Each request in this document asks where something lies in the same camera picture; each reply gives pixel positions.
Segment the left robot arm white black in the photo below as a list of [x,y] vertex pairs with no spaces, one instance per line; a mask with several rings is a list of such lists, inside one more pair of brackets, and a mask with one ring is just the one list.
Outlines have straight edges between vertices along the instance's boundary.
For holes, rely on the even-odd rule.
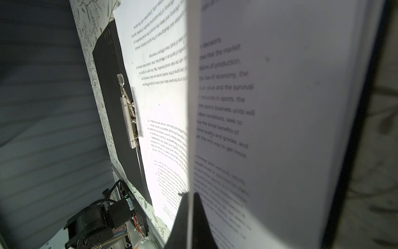
[[100,199],[70,218],[67,249],[110,249],[127,236],[133,212],[126,200]]

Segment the printed paper sheet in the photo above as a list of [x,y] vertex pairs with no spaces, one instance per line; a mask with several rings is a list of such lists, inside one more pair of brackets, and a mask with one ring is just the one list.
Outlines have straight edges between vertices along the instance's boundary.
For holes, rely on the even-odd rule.
[[114,11],[154,214],[171,232],[182,194],[188,193],[188,249],[193,232],[200,5],[122,1]]
[[220,249],[318,249],[386,1],[201,1],[194,187]]

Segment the orange folder black inside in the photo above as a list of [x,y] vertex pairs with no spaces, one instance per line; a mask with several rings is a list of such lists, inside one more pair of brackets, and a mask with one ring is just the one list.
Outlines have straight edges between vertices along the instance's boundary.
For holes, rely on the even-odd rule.
[[[371,67],[374,65],[373,57],[375,56],[375,45],[378,43],[379,32],[382,20],[386,16],[386,9],[389,5],[384,8],[382,17],[379,23],[379,27],[374,42],[372,56],[370,58],[369,67],[364,80],[362,93],[360,95],[358,106],[356,109],[356,116],[360,116],[359,103],[360,99],[365,93],[365,82],[369,77]],[[94,62],[96,65],[98,79],[101,85],[103,98],[105,102],[105,108],[109,120],[110,129],[112,131],[113,140],[115,143],[115,149],[117,157],[122,165],[124,171],[130,178],[132,185],[148,199],[152,206],[152,199],[148,190],[145,171],[142,161],[141,147],[138,139],[138,128],[137,128],[137,113],[135,110],[135,104],[133,95],[131,92],[130,82],[126,74],[126,69],[123,62],[123,55],[121,45],[118,37],[117,26],[115,18],[109,23],[104,29],[103,33],[98,38],[94,50],[93,50]],[[200,85],[200,55],[199,55],[199,85]],[[196,126],[195,126],[195,153],[193,162],[193,176],[195,174],[195,159],[197,151],[197,124],[198,124],[198,111],[196,111]],[[353,140],[353,133],[355,132],[354,121],[352,124],[349,141]],[[351,150],[346,149],[346,156],[351,154]],[[339,189],[339,185],[346,186],[347,182],[342,180],[342,172],[347,167],[345,161],[343,161],[342,170],[340,173],[339,183],[336,187],[335,196],[333,199],[333,209],[330,212],[330,219],[325,230],[324,239],[319,249],[324,249],[330,246],[329,238],[335,234],[337,229],[337,222],[339,216],[334,214],[334,211],[339,208],[339,205],[335,202],[337,196],[344,196],[345,192]],[[199,193],[195,190],[193,184],[193,193]]]

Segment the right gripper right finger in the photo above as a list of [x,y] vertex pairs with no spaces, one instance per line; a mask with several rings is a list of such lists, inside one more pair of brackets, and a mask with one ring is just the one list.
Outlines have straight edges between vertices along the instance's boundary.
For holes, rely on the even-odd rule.
[[199,193],[195,193],[193,199],[192,248],[218,249],[218,246],[212,236],[212,232]]

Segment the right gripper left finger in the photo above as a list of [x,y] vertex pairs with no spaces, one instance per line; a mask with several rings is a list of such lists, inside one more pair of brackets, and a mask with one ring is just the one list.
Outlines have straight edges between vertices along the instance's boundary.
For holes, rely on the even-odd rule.
[[187,249],[188,197],[188,193],[182,194],[175,223],[164,249]]

